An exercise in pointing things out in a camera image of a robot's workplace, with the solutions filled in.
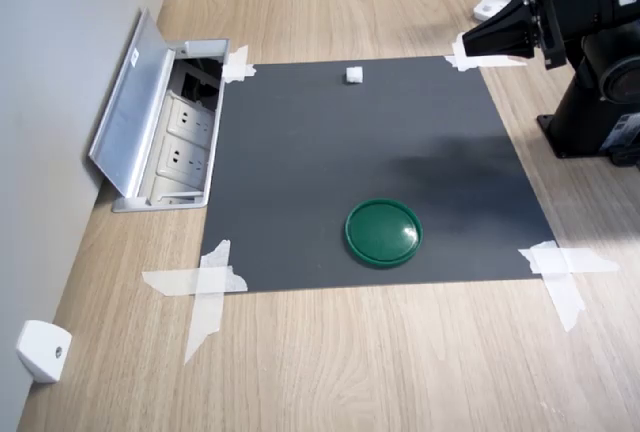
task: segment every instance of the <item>electrical outlet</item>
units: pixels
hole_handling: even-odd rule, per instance
[[[157,172],[167,179],[204,190],[207,151],[186,140],[166,135],[160,151]]]
[[[174,98],[167,131],[192,144],[209,148],[213,135],[213,114],[198,105]]]

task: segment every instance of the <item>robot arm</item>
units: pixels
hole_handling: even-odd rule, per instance
[[[463,36],[468,56],[533,57],[548,69],[564,65],[564,42],[640,19],[640,0],[512,0]]]
[[[538,116],[559,158],[640,164],[640,0],[512,0],[463,35],[468,56],[530,58],[576,70],[556,113]]]

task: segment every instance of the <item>white bracket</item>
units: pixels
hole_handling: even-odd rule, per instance
[[[71,346],[71,334],[57,325],[27,320],[16,350],[36,382],[58,382]]]

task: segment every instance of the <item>wooden table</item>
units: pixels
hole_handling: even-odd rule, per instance
[[[167,39],[249,44],[257,63],[442,55],[476,3],[166,0],[159,22]],[[196,266],[205,211],[113,214],[105,187],[56,315],[74,336],[62,380],[34,388],[21,429],[639,428],[640,173],[552,156],[534,117],[570,69],[482,73],[560,245],[623,266],[576,277],[573,330],[542,281],[248,294],[225,299],[222,330],[184,366],[193,298],[162,298],[140,272]]]

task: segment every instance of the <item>green lid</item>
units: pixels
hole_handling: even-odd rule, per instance
[[[422,242],[422,225],[404,204],[373,199],[351,211],[344,225],[353,253],[368,264],[394,267],[409,260]]]

